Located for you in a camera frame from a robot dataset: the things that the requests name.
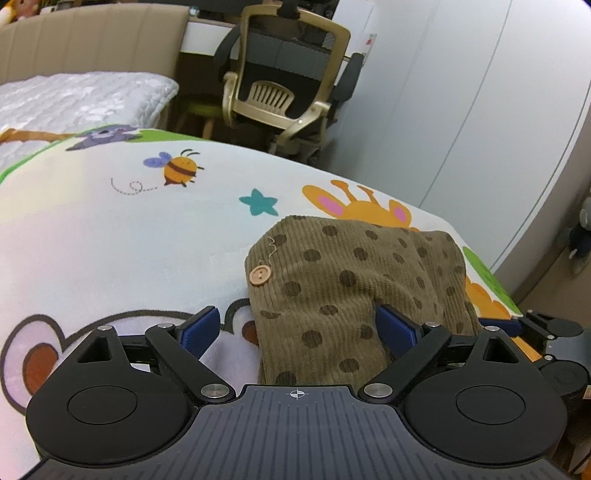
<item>crosshair marking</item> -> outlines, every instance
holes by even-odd
[[[289,392],[286,395],[289,395],[290,397],[293,397],[296,400],[299,400],[304,395],[309,395],[309,394],[302,392],[302,390],[294,390],[294,391]]]

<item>wooden button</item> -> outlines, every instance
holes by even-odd
[[[260,287],[269,281],[271,278],[271,267],[267,265],[259,265],[255,267],[248,275],[248,280],[255,286]]]

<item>metal screw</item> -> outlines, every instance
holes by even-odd
[[[201,389],[201,395],[207,398],[222,398],[230,393],[230,389],[221,383],[210,383]]]
[[[365,385],[363,391],[368,397],[372,398],[386,398],[392,395],[393,392],[392,387],[385,383],[370,383]]]

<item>chair armrest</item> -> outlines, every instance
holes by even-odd
[[[289,142],[298,132],[302,131],[307,126],[316,122],[319,118],[328,115],[330,105],[324,102],[314,102],[308,110],[306,110],[298,120],[295,120],[290,127],[284,130],[277,137],[277,145],[279,147],[285,147],[286,143]]]
[[[361,55],[361,53],[353,53],[345,67],[345,71],[343,72],[339,83],[332,91],[330,97],[333,102],[343,103],[353,96],[362,66],[363,55]]]
[[[236,41],[240,38],[240,25],[231,29],[217,46],[213,54],[213,65],[217,70],[218,81],[223,81],[223,76],[230,70],[230,53]]]

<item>chair backrest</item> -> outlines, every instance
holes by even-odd
[[[350,32],[302,9],[297,20],[282,18],[279,8],[252,5],[242,11],[232,110],[287,129],[314,102],[329,100]]]

